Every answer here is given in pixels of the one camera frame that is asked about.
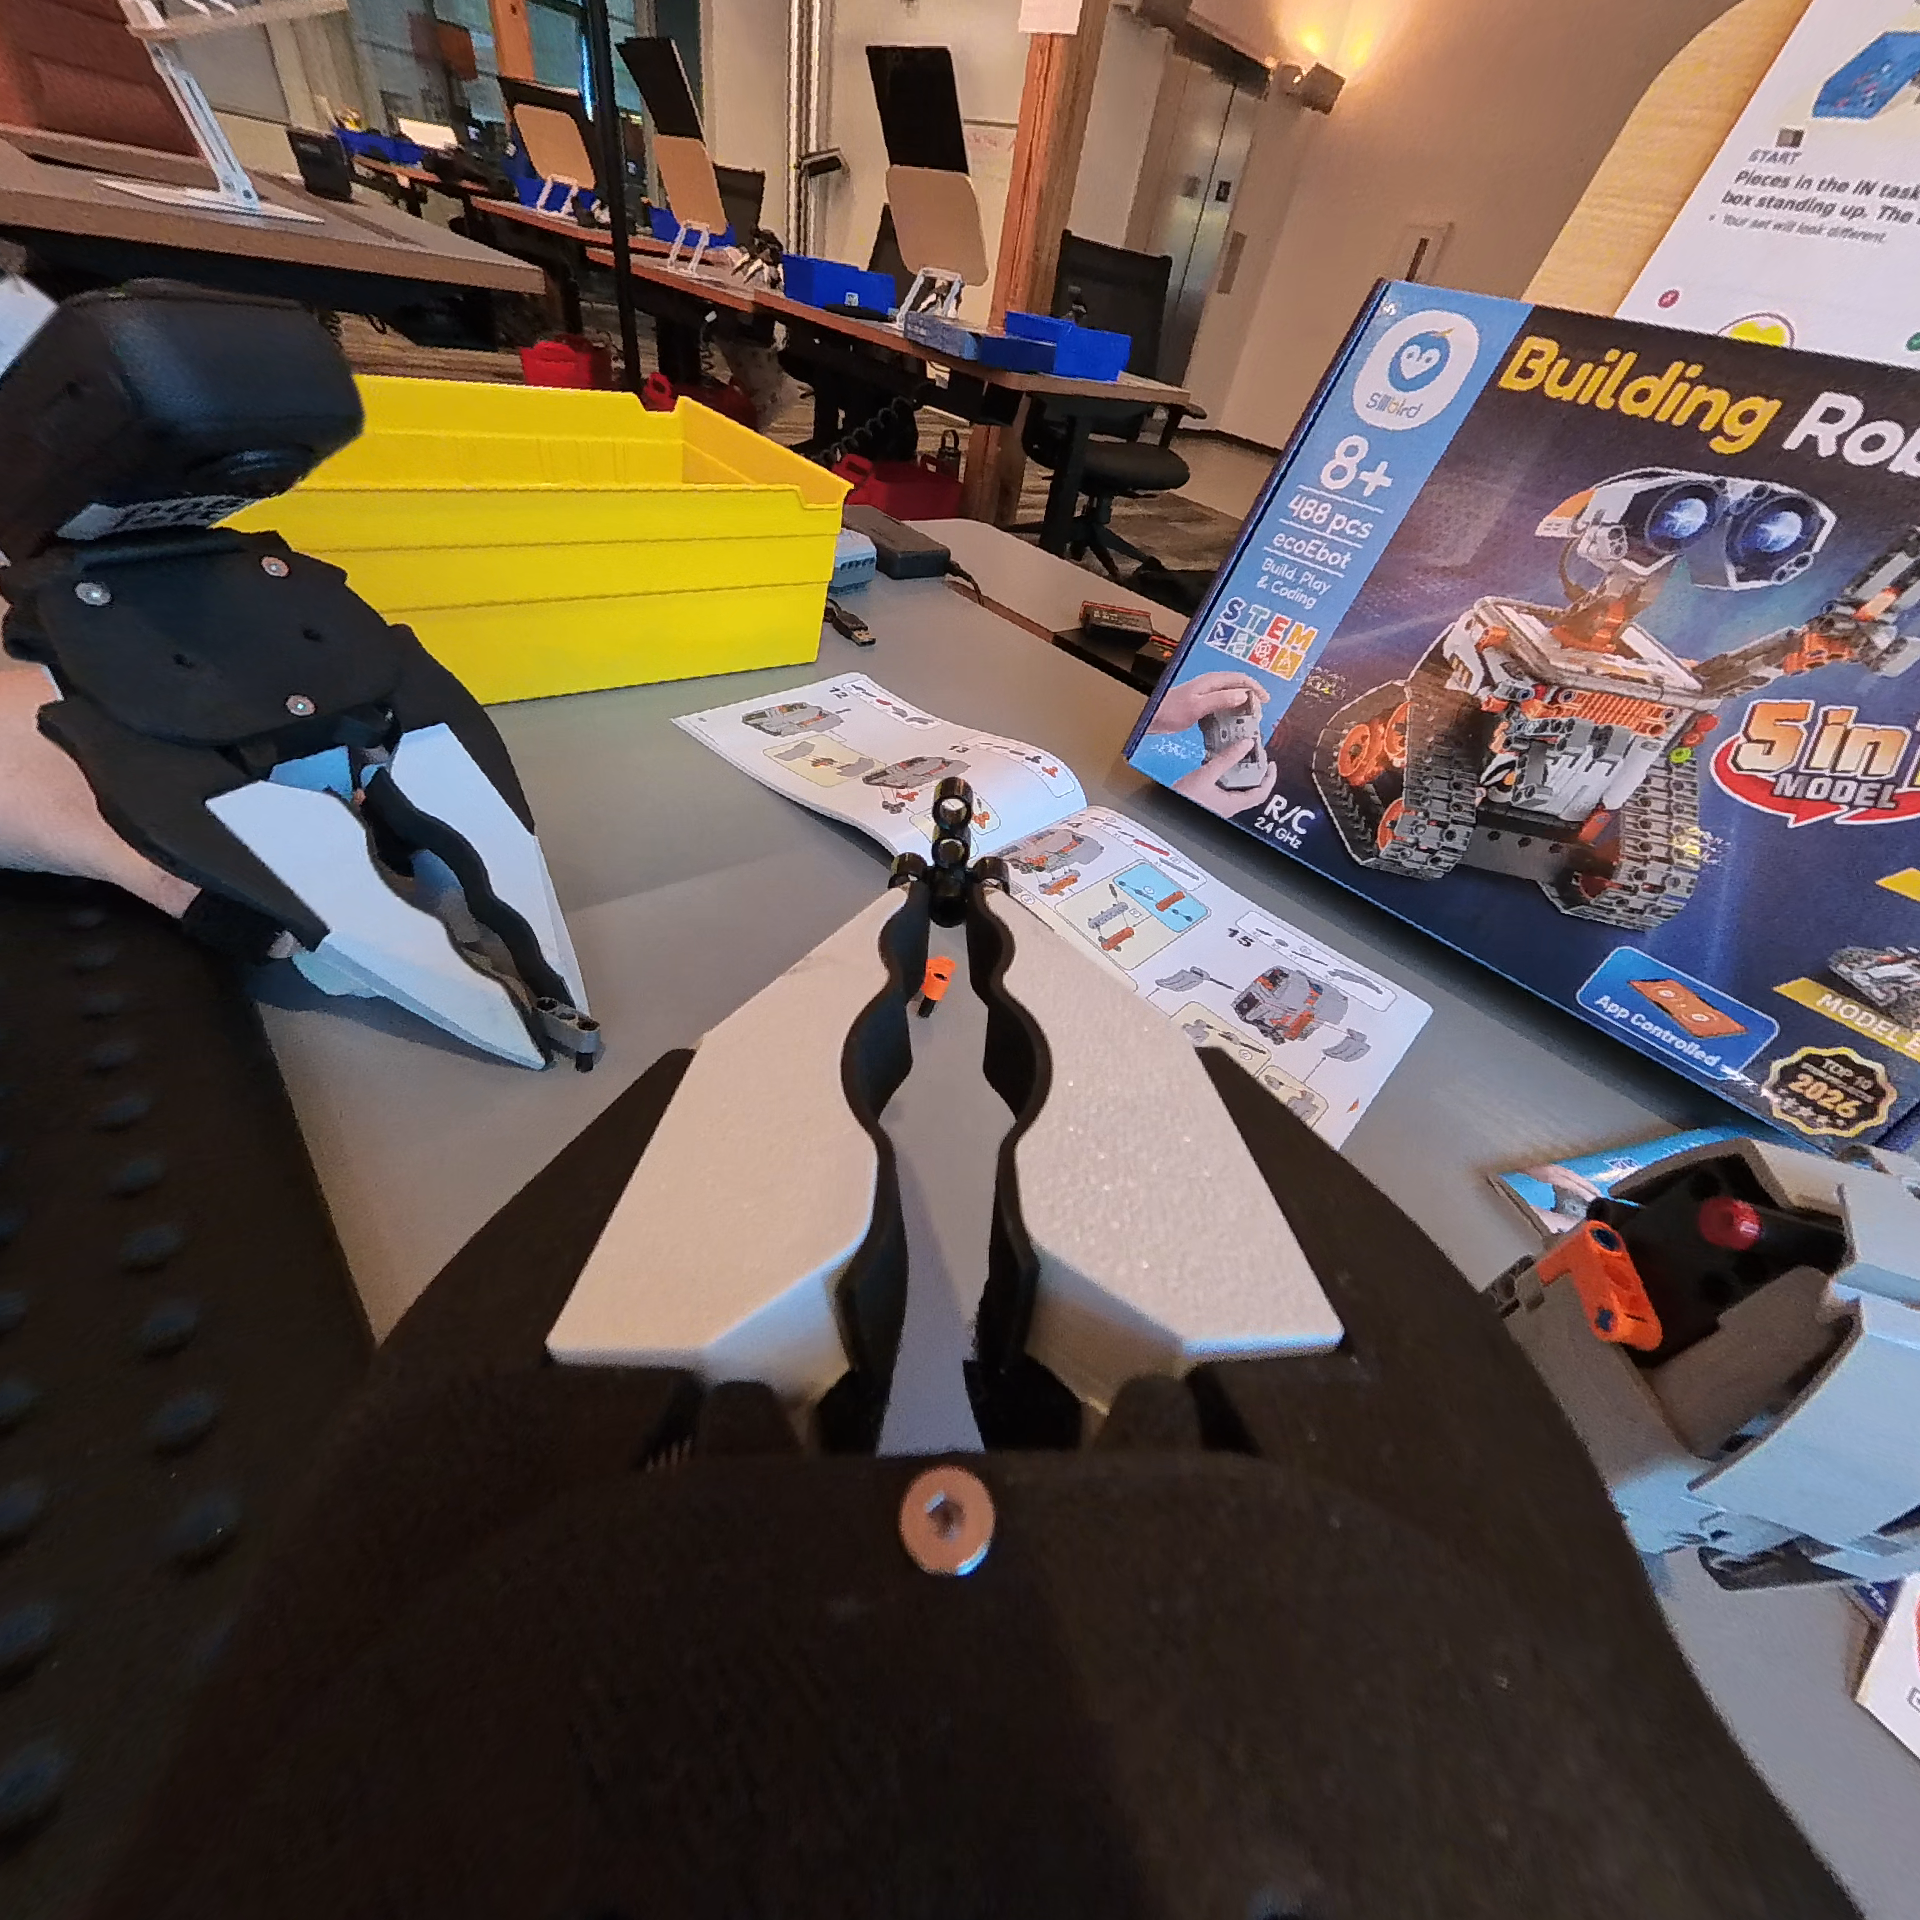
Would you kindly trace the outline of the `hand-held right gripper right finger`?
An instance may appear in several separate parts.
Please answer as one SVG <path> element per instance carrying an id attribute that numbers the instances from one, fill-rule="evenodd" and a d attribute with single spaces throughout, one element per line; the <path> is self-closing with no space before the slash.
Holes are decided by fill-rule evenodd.
<path id="1" fill-rule="evenodd" d="M 1000 885 L 966 904 L 1000 1144 L 966 1395 L 989 1448 L 1069 1448 L 1140 1375 L 1331 1352 L 1342 1323 L 1224 1101 L 1292 1119 Z"/>

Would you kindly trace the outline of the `black cross connector piece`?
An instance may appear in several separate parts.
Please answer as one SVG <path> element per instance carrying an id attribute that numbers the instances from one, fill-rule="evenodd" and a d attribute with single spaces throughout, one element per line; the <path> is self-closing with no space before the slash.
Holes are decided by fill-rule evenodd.
<path id="1" fill-rule="evenodd" d="M 1002 857 L 971 857 L 973 803 L 966 779 L 942 779 L 932 793 L 928 854 L 901 853 L 890 876 L 891 887 L 920 885 L 931 920 L 945 928 L 962 926 L 979 896 L 1013 887 Z"/>

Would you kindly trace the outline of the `grey desk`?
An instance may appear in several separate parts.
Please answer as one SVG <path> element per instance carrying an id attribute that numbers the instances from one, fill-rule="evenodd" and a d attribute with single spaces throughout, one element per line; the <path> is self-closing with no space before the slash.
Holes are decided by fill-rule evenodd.
<path id="1" fill-rule="evenodd" d="M 928 712 L 1062 755 L 1089 797 L 1432 1005 L 1344 1153 L 1483 1284 L 1529 1248 L 1491 1172 L 1730 1113 L 1705 1089 L 1472 966 L 1296 861 L 1142 781 L 1120 750 L 1140 696 L 945 582 L 854 595 L 872 648 L 819 662 L 493 709 L 532 803 L 608 1055 L 522 1072 L 387 1001 L 261 990 L 278 1067 L 376 1336 L 445 1259 L 653 1057 L 688 1047 L 868 904 L 880 853 L 675 727 L 675 716 L 861 669 Z M 1003 1107 L 986 1013 L 955 977 L 928 1063 L 890 1113 L 909 1299 L 882 1451 L 976 1448 L 964 1333 L 989 1243 Z M 1866 1623 L 1842 1590 L 1730 1596 L 1690 1556 L 1654 1582 L 1670 1632 L 1748 1758 L 1866 1915 L 1916 1915 L 1917 1773 L 1857 1702 Z"/>

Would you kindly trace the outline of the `brown wooden desk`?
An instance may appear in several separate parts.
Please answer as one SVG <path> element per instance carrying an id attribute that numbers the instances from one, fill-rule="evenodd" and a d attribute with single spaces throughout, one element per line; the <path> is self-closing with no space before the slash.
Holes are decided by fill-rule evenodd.
<path id="1" fill-rule="evenodd" d="M 211 184 L 196 156 L 3 128 L 3 229 L 29 276 L 172 278 L 264 293 L 353 312 L 385 312 L 443 293 L 539 297 L 539 268 L 478 247 L 385 200 L 330 204 L 257 175 L 264 207 L 296 217 L 142 198 L 142 184 Z"/>

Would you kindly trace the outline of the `person's left hand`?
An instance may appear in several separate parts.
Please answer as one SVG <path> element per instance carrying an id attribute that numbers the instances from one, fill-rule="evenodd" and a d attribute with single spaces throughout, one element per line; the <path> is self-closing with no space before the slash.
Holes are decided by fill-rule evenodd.
<path id="1" fill-rule="evenodd" d="M 57 696 L 41 665 L 3 660 L 3 867 L 106 879 L 178 920 L 200 887 L 107 825 L 77 763 L 38 732 L 38 709 Z"/>

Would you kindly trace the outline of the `yellow plastic bin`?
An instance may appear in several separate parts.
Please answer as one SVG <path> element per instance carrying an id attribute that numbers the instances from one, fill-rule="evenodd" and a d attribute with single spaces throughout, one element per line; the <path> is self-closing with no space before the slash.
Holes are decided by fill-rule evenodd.
<path id="1" fill-rule="evenodd" d="M 816 659 L 848 485 L 681 400 L 361 375 L 363 433 L 228 516 L 349 587 L 483 703 Z"/>

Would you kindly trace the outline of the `open instruction booklet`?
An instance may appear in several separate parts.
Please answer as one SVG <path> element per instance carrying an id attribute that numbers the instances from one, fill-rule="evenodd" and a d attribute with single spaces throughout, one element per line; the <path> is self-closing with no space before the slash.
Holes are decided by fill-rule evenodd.
<path id="1" fill-rule="evenodd" d="M 1209 876 L 1154 828 L 1089 803 L 1065 756 L 926 712 L 864 675 L 680 727 L 777 793 L 926 853 L 932 793 L 973 790 L 971 848 L 1197 1047 L 1216 1047 L 1342 1144 L 1432 1005 Z"/>

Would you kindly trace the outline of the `black dimpled edge pad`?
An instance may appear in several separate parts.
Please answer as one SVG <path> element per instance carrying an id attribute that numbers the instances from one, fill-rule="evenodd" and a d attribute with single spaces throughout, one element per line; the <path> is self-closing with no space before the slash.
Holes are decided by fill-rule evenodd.
<path id="1" fill-rule="evenodd" d="M 77 1915 L 371 1355 L 237 973 L 5 876 L 5 1915 Z"/>

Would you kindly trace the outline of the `blue toy set box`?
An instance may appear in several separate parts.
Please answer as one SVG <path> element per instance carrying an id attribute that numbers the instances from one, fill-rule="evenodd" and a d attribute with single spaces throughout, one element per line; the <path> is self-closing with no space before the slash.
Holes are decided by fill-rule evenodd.
<path id="1" fill-rule="evenodd" d="M 1597 1198 L 1612 1196 L 1628 1176 L 1700 1144 L 1724 1144 L 1738 1129 L 1704 1127 L 1644 1143 L 1605 1148 L 1585 1157 L 1545 1161 L 1491 1174 L 1491 1187 L 1520 1213 L 1537 1243 L 1573 1229 Z"/>

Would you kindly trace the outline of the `black power adapter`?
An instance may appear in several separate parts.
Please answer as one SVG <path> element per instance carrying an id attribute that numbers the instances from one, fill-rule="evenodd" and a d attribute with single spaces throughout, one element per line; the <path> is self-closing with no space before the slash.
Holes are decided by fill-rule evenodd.
<path id="1" fill-rule="evenodd" d="M 954 572 L 948 543 L 876 507 L 846 504 L 844 528 L 872 541 L 878 575 L 894 580 L 945 580 Z"/>

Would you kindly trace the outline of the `white metal stand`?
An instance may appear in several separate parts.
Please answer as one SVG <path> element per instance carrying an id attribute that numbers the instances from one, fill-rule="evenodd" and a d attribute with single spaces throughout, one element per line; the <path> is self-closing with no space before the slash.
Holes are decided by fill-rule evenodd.
<path id="1" fill-rule="evenodd" d="M 233 147 L 195 75 L 177 53 L 178 40 L 202 38 L 216 31 L 264 27 L 302 16 L 346 14 L 348 3 L 182 3 L 182 14 L 164 14 L 156 3 L 121 3 L 129 35 L 140 40 L 174 105 L 200 144 L 200 156 L 212 173 L 212 184 L 157 183 L 130 175 L 102 175 L 101 184 L 118 188 L 130 197 L 156 200 L 169 207 L 189 207 L 237 217 L 245 222 L 321 224 L 321 215 L 264 200 L 236 158 Z"/>

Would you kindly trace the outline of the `tilted board on stand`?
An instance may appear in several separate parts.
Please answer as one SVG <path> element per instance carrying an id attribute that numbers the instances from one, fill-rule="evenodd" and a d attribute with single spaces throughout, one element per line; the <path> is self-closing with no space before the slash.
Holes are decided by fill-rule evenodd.
<path id="1" fill-rule="evenodd" d="M 952 53 L 872 43 L 867 59 L 888 156 L 885 197 L 902 265 L 914 273 L 912 297 L 928 291 L 954 320 L 964 291 L 989 270 Z"/>
<path id="2" fill-rule="evenodd" d="M 597 133 L 581 91 L 538 79 L 497 78 L 517 150 L 538 184 L 524 204 L 534 211 L 595 219 L 601 204 Z"/>
<path id="3" fill-rule="evenodd" d="M 617 53 L 640 91 L 658 183 L 680 224 L 668 249 L 668 268 L 696 273 L 729 229 L 729 217 L 681 51 L 668 37 L 629 37 Z"/>

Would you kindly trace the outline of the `black vertical pole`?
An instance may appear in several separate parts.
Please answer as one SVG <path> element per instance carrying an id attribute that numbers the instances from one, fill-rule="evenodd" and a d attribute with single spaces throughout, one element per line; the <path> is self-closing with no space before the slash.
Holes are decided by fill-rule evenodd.
<path id="1" fill-rule="evenodd" d="M 584 45 L 590 64 L 590 110 L 597 139 L 598 197 L 608 211 L 613 247 L 613 285 L 619 339 L 621 380 L 629 391 L 642 387 L 638 312 L 633 302 L 633 252 L 629 222 L 629 173 L 621 119 L 617 110 L 617 81 L 613 61 L 613 35 L 608 3 L 584 3 Z"/>

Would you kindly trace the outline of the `black office chair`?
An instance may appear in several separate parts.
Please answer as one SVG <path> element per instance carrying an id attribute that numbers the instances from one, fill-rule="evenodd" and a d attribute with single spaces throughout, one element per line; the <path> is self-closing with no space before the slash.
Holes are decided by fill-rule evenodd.
<path id="1" fill-rule="evenodd" d="M 1062 233 L 1051 315 L 1081 326 L 1118 332 L 1130 340 L 1125 363 L 1131 376 L 1161 375 L 1164 305 L 1171 255 Z M 1180 488 L 1189 465 L 1171 436 L 1190 412 L 1187 401 L 1152 401 L 1130 412 L 1061 412 L 1057 400 L 1030 400 L 1024 412 L 1021 449 L 1045 468 L 1046 512 L 1040 543 L 1069 559 L 1093 556 L 1120 580 L 1118 557 L 1152 561 L 1152 556 L 1114 535 L 1114 502 Z"/>

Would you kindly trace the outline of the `white paper card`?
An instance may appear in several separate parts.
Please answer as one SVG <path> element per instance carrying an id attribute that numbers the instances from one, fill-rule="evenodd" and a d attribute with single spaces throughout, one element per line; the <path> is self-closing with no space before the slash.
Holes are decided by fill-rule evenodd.
<path id="1" fill-rule="evenodd" d="M 1866 1654 L 1857 1702 L 1906 1752 L 1917 1758 L 1917 1574 L 1875 1588 L 1880 1635 Z"/>

